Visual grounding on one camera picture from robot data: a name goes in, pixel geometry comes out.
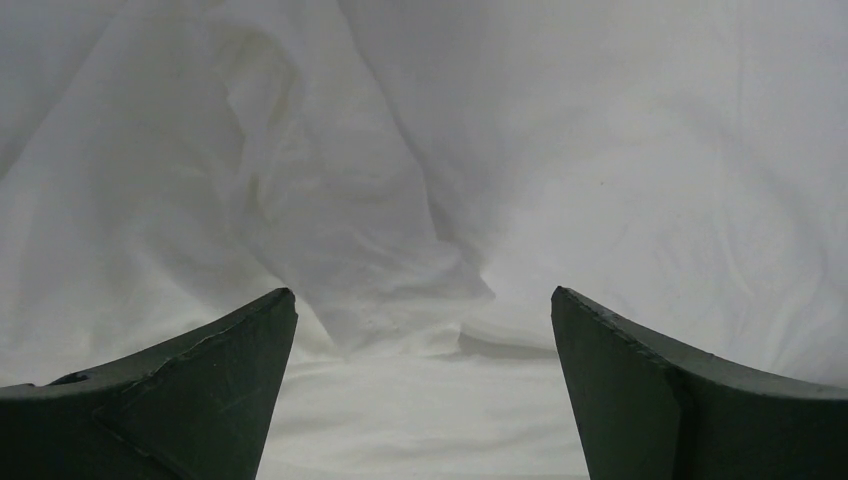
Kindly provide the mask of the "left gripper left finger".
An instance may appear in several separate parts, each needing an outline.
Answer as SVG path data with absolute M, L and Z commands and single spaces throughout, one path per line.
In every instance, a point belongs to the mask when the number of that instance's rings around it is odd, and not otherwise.
M 5 479 L 253 479 L 291 352 L 295 298 L 49 384 L 1 391 Z

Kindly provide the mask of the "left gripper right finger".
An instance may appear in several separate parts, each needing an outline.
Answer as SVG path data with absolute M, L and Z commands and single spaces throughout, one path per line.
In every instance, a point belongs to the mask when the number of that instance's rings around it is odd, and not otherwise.
M 843 479 L 847 392 L 746 367 L 568 288 L 557 352 L 593 479 Z

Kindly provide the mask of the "white t shirt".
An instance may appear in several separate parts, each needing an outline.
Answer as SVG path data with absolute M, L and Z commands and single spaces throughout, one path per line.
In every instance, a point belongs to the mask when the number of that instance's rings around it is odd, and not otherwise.
M 263 479 L 583 479 L 570 287 L 847 383 L 843 1 L 5 1 L 1 382 L 291 288 Z

